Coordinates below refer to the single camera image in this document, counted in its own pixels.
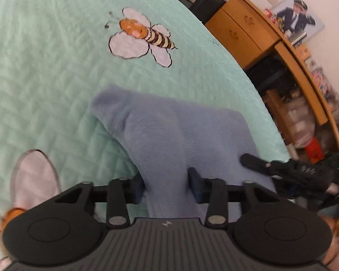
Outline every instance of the bed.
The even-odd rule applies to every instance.
[[[134,56],[111,47],[132,10],[147,18],[148,30],[167,30],[174,47],[148,45]],[[11,208],[15,163],[31,149],[49,157],[62,189],[137,172],[89,111],[90,99],[109,84],[239,111],[263,159],[288,159],[254,86],[178,0],[0,0],[0,215]],[[146,216],[145,202],[129,212]]]

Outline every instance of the silver screw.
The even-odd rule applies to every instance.
[[[123,225],[127,222],[127,219],[123,216],[114,216],[109,218],[109,223],[112,225]]]
[[[226,222],[226,218],[220,215],[212,215],[207,220],[211,224],[215,224],[215,225],[224,224]]]

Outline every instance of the black cap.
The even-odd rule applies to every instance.
[[[304,10],[308,9],[308,5],[303,0],[294,0],[294,3],[299,4],[301,7],[303,7]]]

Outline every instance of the black suit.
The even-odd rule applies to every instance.
[[[281,17],[284,20],[284,31],[291,30],[291,32],[297,32],[299,30],[304,30],[307,24],[315,25],[315,19],[311,15],[305,15],[304,13],[299,13],[299,18],[297,24],[294,28],[291,27],[291,24],[294,22],[292,16],[294,15],[294,9],[286,7],[284,10],[281,10],[277,13],[277,17]]]

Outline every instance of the orange bee head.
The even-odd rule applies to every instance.
[[[127,34],[137,39],[144,39],[148,35],[147,28],[135,19],[122,19],[119,25]]]

